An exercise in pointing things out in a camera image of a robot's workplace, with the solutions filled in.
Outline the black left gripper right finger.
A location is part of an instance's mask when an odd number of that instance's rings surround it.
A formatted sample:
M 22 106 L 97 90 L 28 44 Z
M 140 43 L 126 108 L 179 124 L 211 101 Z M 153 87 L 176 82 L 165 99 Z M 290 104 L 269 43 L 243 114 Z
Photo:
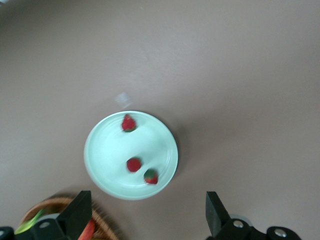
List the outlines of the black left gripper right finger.
M 223 226 L 231 219 L 215 191 L 206 192 L 205 217 L 212 237 L 216 237 Z

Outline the pale green round plate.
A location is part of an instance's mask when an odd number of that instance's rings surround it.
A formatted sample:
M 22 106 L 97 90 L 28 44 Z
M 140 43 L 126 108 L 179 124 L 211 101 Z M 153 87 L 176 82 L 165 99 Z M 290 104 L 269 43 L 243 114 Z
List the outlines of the pale green round plate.
M 136 121 L 136 129 L 124 132 L 125 114 Z M 129 172 L 126 162 L 140 158 L 141 168 Z M 141 111 L 121 111 L 102 119 L 89 133 L 84 163 L 93 182 L 107 194 L 123 200 L 142 200 L 162 191 L 172 180 L 179 162 L 176 140 L 158 118 Z M 155 169 L 158 183 L 148 184 L 144 173 Z

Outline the red strawberry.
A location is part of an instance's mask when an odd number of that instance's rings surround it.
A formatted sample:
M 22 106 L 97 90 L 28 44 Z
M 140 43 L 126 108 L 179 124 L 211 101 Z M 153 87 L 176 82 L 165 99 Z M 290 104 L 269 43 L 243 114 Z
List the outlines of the red strawberry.
M 142 161 L 138 157 L 132 157 L 126 161 L 127 170 L 131 173 L 137 172 L 142 165 Z
M 144 182 L 151 185 L 158 183 L 158 172 L 154 168 L 148 169 L 143 175 Z
M 121 123 L 121 128 L 124 132 L 129 133 L 137 128 L 137 123 L 130 114 L 125 114 Z

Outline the yellow banana bunch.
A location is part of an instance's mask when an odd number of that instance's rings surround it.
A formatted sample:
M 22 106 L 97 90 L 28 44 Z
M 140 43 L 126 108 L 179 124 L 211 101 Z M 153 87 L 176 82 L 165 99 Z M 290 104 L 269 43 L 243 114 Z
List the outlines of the yellow banana bunch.
M 36 224 L 38 219 L 43 215 L 44 209 L 41 209 L 33 218 L 24 221 L 15 231 L 14 234 L 18 235 L 29 230 L 33 225 Z

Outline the brown table cover sheet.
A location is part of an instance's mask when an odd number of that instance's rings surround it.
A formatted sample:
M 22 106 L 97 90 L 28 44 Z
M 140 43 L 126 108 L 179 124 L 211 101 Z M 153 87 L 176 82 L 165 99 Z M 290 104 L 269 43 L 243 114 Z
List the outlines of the brown table cover sheet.
M 179 147 L 157 195 L 87 174 L 91 129 L 121 110 Z M 320 240 L 320 0 L 20 0 L 0 7 L 0 226 L 91 190 L 129 240 L 202 240 L 207 191 L 255 228 Z

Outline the brown wicker basket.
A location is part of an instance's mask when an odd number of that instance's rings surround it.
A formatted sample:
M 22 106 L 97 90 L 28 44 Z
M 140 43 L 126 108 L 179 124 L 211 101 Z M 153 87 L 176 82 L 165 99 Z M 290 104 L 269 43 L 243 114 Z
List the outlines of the brown wicker basket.
M 58 214 L 71 203 L 76 197 L 75 194 L 61 193 L 52 195 L 32 206 L 22 217 L 20 223 L 31 220 L 33 217 L 42 212 L 39 220 L 46 218 L 55 218 Z M 112 217 L 102 209 L 102 207 L 95 201 L 91 201 L 92 216 L 94 221 L 94 232 L 92 240 L 126 240 L 121 229 Z

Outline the red apple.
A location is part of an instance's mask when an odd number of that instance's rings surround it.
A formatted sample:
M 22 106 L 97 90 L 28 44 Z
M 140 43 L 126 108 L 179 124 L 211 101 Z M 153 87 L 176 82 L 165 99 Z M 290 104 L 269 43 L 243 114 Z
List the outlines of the red apple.
M 95 232 L 95 221 L 90 219 L 84 230 L 80 234 L 78 240 L 91 240 Z

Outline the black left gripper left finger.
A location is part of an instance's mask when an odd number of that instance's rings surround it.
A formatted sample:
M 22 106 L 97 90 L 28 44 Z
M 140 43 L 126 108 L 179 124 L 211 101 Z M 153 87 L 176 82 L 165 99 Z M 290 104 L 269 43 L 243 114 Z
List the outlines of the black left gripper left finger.
M 92 217 L 92 195 L 82 190 L 56 218 L 63 239 L 78 239 Z

